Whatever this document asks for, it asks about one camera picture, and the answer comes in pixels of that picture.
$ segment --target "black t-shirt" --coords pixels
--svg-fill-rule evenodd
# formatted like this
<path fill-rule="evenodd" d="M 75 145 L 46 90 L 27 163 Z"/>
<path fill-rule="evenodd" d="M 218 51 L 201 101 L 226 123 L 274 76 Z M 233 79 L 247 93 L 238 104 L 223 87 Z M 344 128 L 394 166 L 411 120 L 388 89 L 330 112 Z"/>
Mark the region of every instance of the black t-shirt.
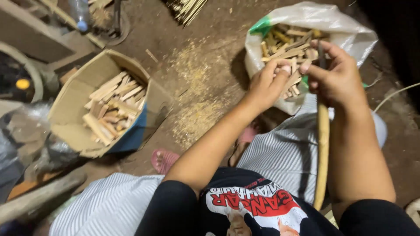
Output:
<path fill-rule="evenodd" d="M 219 168 L 199 201 L 184 183 L 161 183 L 135 235 L 407 236 L 420 235 L 420 230 L 401 208 L 375 199 L 349 206 L 338 230 L 312 206 L 261 175 Z"/>

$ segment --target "bottle cap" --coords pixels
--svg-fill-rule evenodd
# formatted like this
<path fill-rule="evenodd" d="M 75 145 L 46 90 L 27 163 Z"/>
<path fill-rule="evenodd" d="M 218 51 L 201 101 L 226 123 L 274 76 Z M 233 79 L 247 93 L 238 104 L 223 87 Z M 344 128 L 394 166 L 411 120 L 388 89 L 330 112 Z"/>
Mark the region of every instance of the bottle cap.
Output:
<path fill-rule="evenodd" d="M 18 79 L 16 81 L 16 87 L 21 90 L 25 90 L 29 88 L 30 85 L 31 85 L 31 82 L 29 82 L 27 79 Z"/>
<path fill-rule="evenodd" d="M 87 23 L 84 21 L 79 21 L 77 22 L 77 28 L 82 31 L 85 32 L 87 30 Z"/>

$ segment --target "dirt floor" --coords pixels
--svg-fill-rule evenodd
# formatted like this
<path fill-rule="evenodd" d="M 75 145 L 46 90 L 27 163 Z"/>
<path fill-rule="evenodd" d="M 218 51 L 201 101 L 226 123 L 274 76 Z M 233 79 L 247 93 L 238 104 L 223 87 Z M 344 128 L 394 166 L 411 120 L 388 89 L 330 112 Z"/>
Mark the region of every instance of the dirt floor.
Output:
<path fill-rule="evenodd" d="M 129 0 L 123 8 L 132 31 L 114 49 L 137 58 L 152 77 L 175 98 L 169 117 L 145 147 L 122 160 L 125 173 L 156 174 L 150 163 L 152 151 L 166 148 L 185 151 L 242 97 L 248 84 L 244 69 L 247 30 L 271 10 L 298 3 L 296 0 L 212 0 L 190 26 L 182 28 L 160 0 Z M 325 0 L 369 26 L 357 4 L 351 0 Z M 153 61 L 149 49 L 159 60 Z M 371 84 L 383 71 L 382 80 L 367 89 L 375 108 L 384 97 L 400 88 L 391 59 L 379 42 L 360 69 L 363 81 Z M 276 118 L 285 117 L 272 110 Z M 407 97 L 395 96 L 380 110 L 388 125 L 383 148 L 397 191 L 397 204 L 405 206 L 420 197 L 420 132 L 413 120 L 416 112 Z"/>

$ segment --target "woven plastic sack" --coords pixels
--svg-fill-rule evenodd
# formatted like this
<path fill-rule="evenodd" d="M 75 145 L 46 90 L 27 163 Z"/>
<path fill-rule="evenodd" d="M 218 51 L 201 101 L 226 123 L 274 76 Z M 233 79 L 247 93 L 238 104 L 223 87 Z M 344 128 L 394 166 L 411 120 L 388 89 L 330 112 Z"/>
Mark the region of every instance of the woven plastic sack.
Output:
<path fill-rule="evenodd" d="M 376 33 L 362 26 L 351 17 L 341 13 L 337 6 L 302 2 L 292 6 L 278 8 L 260 19 L 247 33 L 245 48 L 245 66 L 250 78 L 265 64 L 261 61 L 261 42 L 272 26 L 282 23 L 291 26 L 319 29 L 330 33 L 330 41 L 353 56 L 360 67 L 378 41 Z M 301 94 L 284 100 L 279 98 L 274 107 L 294 115 L 302 105 L 307 87 L 300 83 Z"/>

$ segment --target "plastic bottle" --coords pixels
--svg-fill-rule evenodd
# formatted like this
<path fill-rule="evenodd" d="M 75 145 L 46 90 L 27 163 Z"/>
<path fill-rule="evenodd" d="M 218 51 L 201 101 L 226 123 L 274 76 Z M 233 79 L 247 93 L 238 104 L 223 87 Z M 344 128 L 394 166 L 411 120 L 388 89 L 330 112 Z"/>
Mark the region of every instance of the plastic bottle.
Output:
<path fill-rule="evenodd" d="M 89 4 L 87 0 L 68 0 L 71 8 L 71 16 L 77 23 L 81 32 L 88 30 L 89 26 Z"/>

